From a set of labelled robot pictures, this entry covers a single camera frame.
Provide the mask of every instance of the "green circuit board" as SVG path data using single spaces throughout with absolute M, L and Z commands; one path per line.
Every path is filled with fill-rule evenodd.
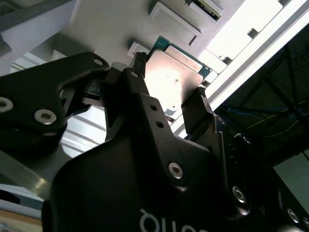
M 204 63 L 200 62 L 198 59 L 196 59 L 194 56 L 190 55 L 189 53 L 183 51 L 177 45 L 170 43 L 169 40 L 167 40 L 163 36 L 159 36 L 159 38 L 156 40 L 156 42 L 155 42 L 154 46 L 152 47 L 149 54 L 152 54 L 153 51 L 156 50 L 156 49 L 159 49 L 161 51 L 165 51 L 168 48 L 168 46 L 173 46 L 174 48 L 176 48 L 178 51 L 180 51 L 184 55 L 188 56 L 189 58 L 191 58 L 195 62 L 202 65 L 202 69 L 198 73 L 203 77 L 203 79 L 205 79 L 205 77 L 208 76 L 208 74 L 211 72 L 211 69 L 209 67 L 207 67 Z

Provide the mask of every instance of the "logo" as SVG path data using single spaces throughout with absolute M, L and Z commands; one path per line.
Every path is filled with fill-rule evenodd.
M 140 218 L 140 230 L 142 232 L 167 232 L 166 231 L 166 220 L 165 218 L 162 218 L 161 221 L 159 222 L 159 220 L 152 214 L 148 214 L 145 210 L 141 209 L 140 210 L 143 215 Z M 145 221 L 146 220 L 151 220 L 154 225 L 155 225 L 155 229 L 152 231 L 151 230 L 147 230 L 147 228 L 145 227 Z M 176 230 L 176 222 L 172 221 L 172 232 L 177 232 Z M 206 230 L 199 230 L 196 231 L 192 226 L 189 225 L 184 225 L 182 227 L 181 232 L 207 232 Z

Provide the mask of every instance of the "bolt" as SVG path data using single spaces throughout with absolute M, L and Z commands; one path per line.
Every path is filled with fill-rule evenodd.
M 99 59 L 94 59 L 93 61 L 98 65 L 103 65 L 103 62 Z
M 169 171 L 176 179 L 183 178 L 183 169 L 176 163 L 169 164 Z
M 305 218 L 305 217 L 304 217 L 304 223 L 309 228 L 309 220 L 307 218 Z
M 0 97 L 0 113 L 4 113 L 9 110 L 12 110 L 13 107 L 14 107 L 14 104 L 10 99 Z
M 299 223 L 299 219 L 297 215 L 292 211 L 292 209 L 288 209 L 287 211 L 288 211 L 290 218 L 293 220 L 293 222 Z
M 37 110 L 34 113 L 34 118 L 39 123 L 42 123 L 44 125 L 51 125 L 57 120 L 57 116 L 55 115 L 55 113 L 47 109 Z
M 236 199 L 240 202 L 240 203 L 246 203 L 246 197 L 245 194 L 243 194 L 243 192 L 240 190 L 240 188 L 238 188 L 237 186 L 234 186 L 232 188 L 233 194 L 236 197 Z
M 222 119 L 222 118 L 218 118 L 218 120 L 223 124 L 223 125 L 225 125 L 225 122 L 224 122 L 224 120 Z
M 251 143 L 250 140 L 246 136 L 243 136 L 242 138 L 243 138 L 244 141 L 246 141 L 246 143 L 248 143 L 248 144 Z

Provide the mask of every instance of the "mounting hole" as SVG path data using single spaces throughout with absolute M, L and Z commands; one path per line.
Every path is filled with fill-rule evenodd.
M 156 122 L 156 125 L 159 127 L 159 128 L 164 128 L 164 125 L 162 122 Z
M 134 77 L 138 77 L 139 75 L 136 73 L 136 72 L 134 72 L 134 71 L 131 71 L 131 74 L 134 76 Z
M 49 119 L 52 118 L 52 116 L 49 115 L 49 114 L 43 113 L 43 114 L 41 114 L 41 118 L 44 119 L 44 120 L 49 120 Z
M 98 65 L 103 65 L 103 62 L 99 59 L 93 59 L 93 61 Z
M 43 125 L 50 125 L 57 120 L 57 116 L 53 111 L 41 109 L 34 113 L 34 119 Z
M 7 106 L 7 104 L 6 104 L 6 102 L 4 101 L 0 101 L 0 108 L 3 108 L 3 107 L 5 107 L 5 106 Z
M 0 97 L 0 113 L 4 113 L 9 110 L 12 110 L 13 107 L 14 107 L 14 104 L 10 99 Z
M 157 107 L 156 107 L 155 105 L 150 105 L 150 108 L 151 108 L 152 110 L 154 110 L 154 111 L 157 111 L 157 110 L 158 110 Z

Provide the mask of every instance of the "metal plate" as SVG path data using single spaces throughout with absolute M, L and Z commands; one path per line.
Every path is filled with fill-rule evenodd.
M 148 91 L 160 101 L 164 111 L 180 108 L 202 80 L 200 74 L 161 50 L 155 50 L 146 63 Z
M 197 63 L 196 61 L 192 60 L 190 57 L 186 56 L 181 51 L 177 50 L 173 46 L 168 46 L 168 48 L 165 50 L 167 54 L 174 57 L 175 59 L 179 60 L 181 63 L 185 64 L 186 66 L 190 67 L 197 73 L 202 69 L 202 65 Z

